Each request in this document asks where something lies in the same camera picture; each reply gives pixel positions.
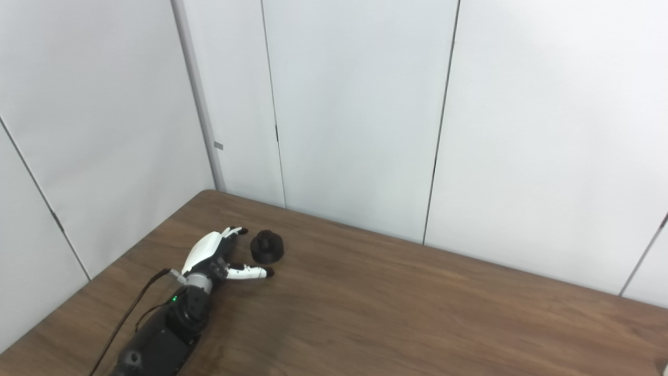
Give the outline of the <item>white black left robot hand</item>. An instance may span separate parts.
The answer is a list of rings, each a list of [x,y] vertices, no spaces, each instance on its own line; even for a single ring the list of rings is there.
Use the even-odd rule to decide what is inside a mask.
[[[232,263],[229,255],[237,238],[248,233],[246,228],[226,228],[202,237],[191,249],[181,274],[184,285],[196,287],[210,295],[227,280],[260,280],[275,275],[272,267]]]

